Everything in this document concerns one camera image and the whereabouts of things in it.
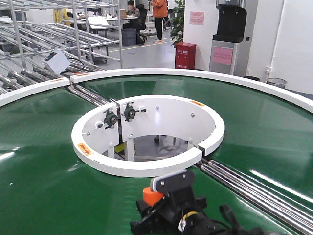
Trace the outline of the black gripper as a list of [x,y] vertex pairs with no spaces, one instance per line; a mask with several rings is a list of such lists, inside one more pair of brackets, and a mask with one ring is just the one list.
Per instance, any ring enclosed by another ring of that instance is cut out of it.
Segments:
[[132,233],[134,235],[166,233],[171,229],[177,229],[187,213],[201,212],[206,208],[206,198],[194,196],[192,189],[194,181],[195,174],[187,169],[154,177],[150,189],[164,196],[152,206],[144,200],[136,202],[141,220],[130,222]]

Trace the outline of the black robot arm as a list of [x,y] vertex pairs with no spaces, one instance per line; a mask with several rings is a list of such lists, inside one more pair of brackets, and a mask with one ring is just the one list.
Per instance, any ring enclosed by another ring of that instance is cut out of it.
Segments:
[[274,235],[260,227],[245,230],[238,222],[230,206],[223,204],[219,211],[225,223],[209,218],[204,208],[204,196],[195,197],[192,184],[195,174],[187,169],[154,177],[150,183],[152,192],[164,196],[152,206],[141,199],[136,202],[141,220],[131,221],[134,235],[165,234],[177,231],[182,235]]

